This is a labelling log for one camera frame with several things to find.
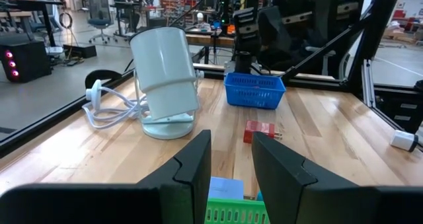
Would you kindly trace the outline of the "black desk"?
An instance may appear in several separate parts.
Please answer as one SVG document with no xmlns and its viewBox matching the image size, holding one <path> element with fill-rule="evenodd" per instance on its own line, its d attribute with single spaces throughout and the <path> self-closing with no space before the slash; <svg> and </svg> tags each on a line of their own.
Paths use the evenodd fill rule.
<svg viewBox="0 0 423 224">
<path fill-rule="evenodd" d="M 62 2 L 57 0 L 0 0 L 0 18 L 9 19 L 12 27 L 16 27 L 15 18 L 19 18 L 21 28 L 29 36 L 32 35 L 30 17 L 32 12 L 42 12 L 42 19 L 47 30 L 50 46 L 56 46 L 54 39 L 53 14 L 49 14 L 48 6 L 59 6 Z"/>
</svg>

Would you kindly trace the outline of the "white and black charger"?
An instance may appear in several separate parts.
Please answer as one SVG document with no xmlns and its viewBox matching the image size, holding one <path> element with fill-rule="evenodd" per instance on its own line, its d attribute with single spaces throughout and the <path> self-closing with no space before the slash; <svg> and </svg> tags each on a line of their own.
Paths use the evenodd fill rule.
<svg viewBox="0 0 423 224">
<path fill-rule="evenodd" d="M 394 132 L 390 145 L 408 152 L 413 152 L 415 149 L 423 148 L 419 137 L 416 134 L 400 130 L 396 130 Z"/>
</svg>

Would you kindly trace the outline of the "white cylindrical desk lamp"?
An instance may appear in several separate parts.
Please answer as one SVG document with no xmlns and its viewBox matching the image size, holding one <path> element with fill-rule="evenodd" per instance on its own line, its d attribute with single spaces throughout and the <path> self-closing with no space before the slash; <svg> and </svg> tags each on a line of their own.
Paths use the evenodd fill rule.
<svg viewBox="0 0 423 224">
<path fill-rule="evenodd" d="M 200 103 L 185 31 L 174 27 L 147 29 L 134 34 L 129 44 L 138 89 L 149 107 L 149 115 L 140 117 L 144 133 L 163 140 L 189 134 Z"/>
</svg>

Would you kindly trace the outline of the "light blue sticky note pad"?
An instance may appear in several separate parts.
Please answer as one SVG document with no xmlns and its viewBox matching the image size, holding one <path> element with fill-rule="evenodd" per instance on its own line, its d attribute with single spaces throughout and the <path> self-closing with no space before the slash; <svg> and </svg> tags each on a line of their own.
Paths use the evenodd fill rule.
<svg viewBox="0 0 423 224">
<path fill-rule="evenodd" d="M 208 198 L 242 200 L 244 198 L 243 181 L 212 176 Z"/>
</svg>

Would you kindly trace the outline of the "green plastic basket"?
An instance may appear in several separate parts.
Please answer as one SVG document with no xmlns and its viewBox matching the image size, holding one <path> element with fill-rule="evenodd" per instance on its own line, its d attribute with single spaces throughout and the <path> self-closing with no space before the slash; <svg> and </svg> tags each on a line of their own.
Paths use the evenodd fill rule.
<svg viewBox="0 0 423 224">
<path fill-rule="evenodd" d="M 264 202 L 210 198 L 204 224 L 270 224 Z"/>
</svg>

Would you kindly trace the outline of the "blue plastic basket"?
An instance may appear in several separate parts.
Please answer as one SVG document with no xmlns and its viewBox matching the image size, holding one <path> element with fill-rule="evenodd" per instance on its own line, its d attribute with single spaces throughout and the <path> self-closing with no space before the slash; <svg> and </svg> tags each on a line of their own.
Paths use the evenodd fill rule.
<svg viewBox="0 0 423 224">
<path fill-rule="evenodd" d="M 286 88 L 280 77 L 228 73 L 224 79 L 227 103 L 261 109 L 277 109 Z"/>
</svg>

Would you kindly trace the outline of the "grey office chair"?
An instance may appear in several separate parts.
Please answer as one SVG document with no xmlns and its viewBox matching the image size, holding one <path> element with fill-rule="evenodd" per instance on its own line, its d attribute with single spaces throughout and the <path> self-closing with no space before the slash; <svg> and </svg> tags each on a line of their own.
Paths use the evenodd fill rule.
<svg viewBox="0 0 423 224">
<path fill-rule="evenodd" d="M 118 39 L 115 35 L 109 35 L 104 32 L 105 29 L 114 23 L 108 0 L 88 0 L 88 6 L 88 24 L 100 30 L 99 34 L 89 38 L 89 43 L 92 44 L 97 38 L 100 38 L 104 44 L 108 44 L 111 40 L 117 42 Z"/>
</svg>

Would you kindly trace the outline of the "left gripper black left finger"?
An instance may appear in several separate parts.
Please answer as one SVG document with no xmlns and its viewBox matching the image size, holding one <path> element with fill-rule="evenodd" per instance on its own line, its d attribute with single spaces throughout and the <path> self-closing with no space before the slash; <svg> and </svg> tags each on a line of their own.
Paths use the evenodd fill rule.
<svg viewBox="0 0 423 224">
<path fill-rule="evenodd" d="M 201 131 L 134 184 L 25 184 L 0 196 L 0 224 L 204 224 L 212 139 Z"/>
</svg>

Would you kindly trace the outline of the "wooden background table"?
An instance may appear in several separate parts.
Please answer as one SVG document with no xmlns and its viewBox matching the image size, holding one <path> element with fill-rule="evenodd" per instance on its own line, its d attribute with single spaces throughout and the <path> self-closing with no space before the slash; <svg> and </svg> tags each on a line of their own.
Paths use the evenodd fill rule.
<svg viewBox="0 0 423 224">
<path fill-rule="evenodd" d="M 186 40 L 195 46 L 216 46 L 220 48 L 232 48 L 234 39 L 228 37 L 212 38 L 210 35 L 186 34 Z"/>
</svg>

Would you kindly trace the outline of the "black computer tower red lights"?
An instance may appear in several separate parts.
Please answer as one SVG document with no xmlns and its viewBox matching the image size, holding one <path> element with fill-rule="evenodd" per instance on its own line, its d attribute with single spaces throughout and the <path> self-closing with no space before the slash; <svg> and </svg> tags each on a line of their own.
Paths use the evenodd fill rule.
<svg viewBox="0 0 423 224">
<path fill-rule="evenodd" d="M 46 47 L 40 41 L 0 44 L 0 62 L 12 83 L 27 83 L 52 74 Z"/>
</svg>

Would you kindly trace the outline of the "black aluminium rig frame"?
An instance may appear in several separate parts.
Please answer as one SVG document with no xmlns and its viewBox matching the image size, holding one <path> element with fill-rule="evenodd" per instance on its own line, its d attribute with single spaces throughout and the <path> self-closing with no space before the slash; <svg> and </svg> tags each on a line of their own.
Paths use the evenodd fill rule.
<svg viewBox="0 0 423 224">
<path fill-rule="evenodd" d="M 326 91 L 338 91 L 351 93 L 358 98 L 364 99 L 364 92 L 360 92 L 361 89 L 365 88 L 364 75 L 361 72 L 361 68 L 365 66 L 369 67 L 371 56 L 374 57 L 377 44 L 382 39 L 382 22 L 387 22 L 388 13 L 393 10 L 394 4 L 397 0 L 372 0 L 371 5 L 366 9 L 364 16 L 360 22 L 357 22 L 354 26 L 346 29 L 344 32 L 337 36 L 335 39 L 327 43 L 323 49 L 318 49 L 317 55 L 313 53 L 307 57 L 303 62 L 293 66 L 293 69 L 288 69 L 288 75 L 279 75 L 285 86 L 288 87 L 299 87 L 305 89 L 319 89 Z M 347 37 L 352 38 L 353 33 L 362 32 L 362 37 L 358 45 L 358 49 L 353 60 L 350 73 L 346 79 L 341 80 L 330 80 L 330 79 L 319 79 L 317 75 L 312 77 L 300 76 L 300 72 L 304 72 L 305 69 L 311 68 L 312 62 L 316 62 L 317 59 L 323 58 L 323 52 L 328 52 L 329 49 L 335 49 L 335 46 L 340 46 L 341 42 L 346 42 Z M 224 72 L 223 69 L 200 69 L 205 71 L 207 79 L 218 79 L 223 80 Z M 106 87 L 115 88 L 121 85 L 123 82 L 133 77 L 132 72 L 125 72 L 122 77 L 115 81 L 106 82 Z M 376 96 L 386 98 L 387 101 L 399 102 L 403 100 L 407 104 L 417 103 L 417 113 L 423 116 L 423 91 L 419 91 L 416 88 L 404 87 L 404 86 L 391 86 L 374 84 L 374 93 Z M 52 114 L 38 120 L 37 122 L 21 129 L 14 131 L 10 138 L 0 141 L 0 158 L 8 155 L 12 151 L 22 147 L 25 143 L 39 136 L 41 133 L 47 131 L 54 125 L 62 122 L 72 114 L 76 113 L 84 103 L 86 103 L 85 95 L 78 98 L 76 101 L 60 108 Z M 394 119 L 393 111 L 399 111 L 400 108 L 395 107 L 389 108 L 388 110 L 381 110 L 376 105 L 370 106 L 378 116 L 380 116 L 385 122 L 396 130 L 403 130 L 409 133 L 417 131 L 417 122 L 411 122 L 414 127 L 408 127 L 405 124 L 407 122 L 399 122 L 400 120 Z"/>
</svg>

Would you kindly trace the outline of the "red plug charger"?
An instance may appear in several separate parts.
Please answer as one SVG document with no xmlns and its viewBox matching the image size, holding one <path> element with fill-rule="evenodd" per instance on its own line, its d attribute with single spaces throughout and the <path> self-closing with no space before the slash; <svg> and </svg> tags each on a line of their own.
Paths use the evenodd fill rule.
<svg viewBox="0 0 423 224">
<path fill-rule="evenodd" d="M 254 120 L 247 120 L 245 129 L 244 129 L 243 142 L 252 143 L 253 133 L 256 131 L 262 132 L 272 139 L 282 138 L 282 134 L 276 131 L 276 127 L 274 124 L 266 123 L 266 122 L 258 122 Z"/>
</svg>

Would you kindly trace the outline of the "black flat floor box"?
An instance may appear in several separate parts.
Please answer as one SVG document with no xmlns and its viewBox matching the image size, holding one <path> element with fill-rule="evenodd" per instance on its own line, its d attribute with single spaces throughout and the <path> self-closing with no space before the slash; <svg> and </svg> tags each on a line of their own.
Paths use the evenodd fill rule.
<svg viewBox="0 0 423 224">
<path fill-rule="evenodd" d="M 64 44 L 63 50 L 66 56 L 70 57 L 81 57 L 84 59 L 96 57 L 96 46 L 89 44 L 89 45 L 80 45 L 80 46 L 72 46 L 70 44 Z"/>
</svg>

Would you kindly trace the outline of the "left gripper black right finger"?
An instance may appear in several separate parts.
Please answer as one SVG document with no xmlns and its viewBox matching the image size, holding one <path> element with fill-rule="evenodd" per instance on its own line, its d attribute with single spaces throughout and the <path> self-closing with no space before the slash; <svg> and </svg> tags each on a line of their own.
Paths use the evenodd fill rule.
<svg viewBox="0 0 423 224">
<path fill-rule="evenodd" d="M 271 224 L 423 224 L 423 187 L 359 186 L 261 132 L 252 156 Z"/>
</svg>

